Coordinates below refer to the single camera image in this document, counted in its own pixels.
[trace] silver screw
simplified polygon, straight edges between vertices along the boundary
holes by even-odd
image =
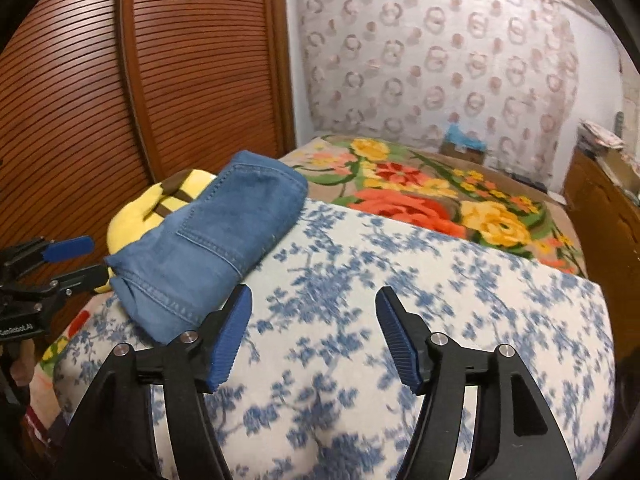
[[[516,355],[516,351],[511,345],[500,345],[498,347],[498,351],[505,357],[513,357],[514,355]]]
[[[127,355],[129,353],[129,345],[126,343],[120,343],[113,349],[113,353],[117,356]]]
[[[436,332],[435,334],[431,334],[431,342],[434,345],[444,346],[449,342],[449,338],[442,332]]]
[[[198,338],[198,333],[194,330],[187,330],[180,334],[180,341],[183,343],[193,343]]]

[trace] blue floral pattern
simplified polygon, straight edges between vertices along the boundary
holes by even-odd
[[[254,312],[229,380],[206,396],[236,479],[394,479],[422,399],[402,386],[374,313],[392,286],[408,310],[460,344],[515,346],[538,382],[579,478],[604,452],[613,344],[600,288],[536,262],[389,219],[308,200],[246,278]],[[104,358],[151,341],[109,298],[54,375],[71,416]],[[162,388],[153,390],[162,472],[176,478]],[[452,478],[465,475],[476,405],[465,395]]]

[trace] curtain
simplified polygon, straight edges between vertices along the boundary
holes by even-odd
[[[578,88],[556,0],[299,0],[318,131],[437,150],[456,125],[520,173],[550,176]]]

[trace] blue denim jeans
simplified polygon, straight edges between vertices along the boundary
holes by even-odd
[[[237,153],[196,200],[108,256],[111,287],[156,341],[197,328],[298,220],[303,176],[277,160]]]

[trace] wooden furniture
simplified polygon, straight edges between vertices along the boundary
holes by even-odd
[[[284,0],[39,0],[0,53],[0,246],[91,235],[63,272],[153,182],[284,155],[287,45]]]
[[[640,344],[640,210],[594,160],[576,150],[564,183],[590,280],[607,301],[616,360]]]

